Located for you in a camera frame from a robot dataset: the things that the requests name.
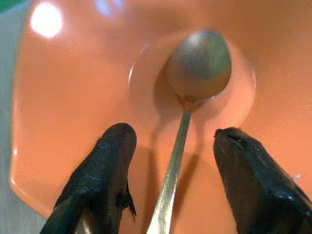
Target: white surface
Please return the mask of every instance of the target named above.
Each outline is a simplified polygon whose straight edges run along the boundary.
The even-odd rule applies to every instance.
[[[0,14],[0,234],[37,234],[45,222],[22,203],[8,185],[12,77],[29,3],[26,1]]]

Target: green object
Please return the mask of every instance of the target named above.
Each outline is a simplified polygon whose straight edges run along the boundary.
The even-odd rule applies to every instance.
[[[0,0],[0,13],[21,3],[24,0]]]

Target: metal spoon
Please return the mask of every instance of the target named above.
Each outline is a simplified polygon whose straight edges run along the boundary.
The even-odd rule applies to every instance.
[[[188,36],[169,59],[167,78],[184,113],[175,140],[164,186],[147,234],[168,234],[191,113],[215,98],[231,77],[231,58],[225,40],[209,31]]]

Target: spoon handle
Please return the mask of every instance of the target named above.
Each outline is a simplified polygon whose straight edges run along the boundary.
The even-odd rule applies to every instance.
[[[179,131],[176,136],[175,146],[172,151],[169,167],[161,189],[154,214],[147,230],[147,234],[168,234],[172,209],[176,193],[176,185],[182,163],[185,140],[190,124],[191,114],[184,112]]]

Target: spoon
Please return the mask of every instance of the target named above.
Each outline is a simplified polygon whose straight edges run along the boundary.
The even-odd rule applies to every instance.
[[[191,113],[215,98],[231,77],[227,44],[216,32],[188,36],[172,53],[167,79],[184,109],[169,167],[147,234],[168,234]]]

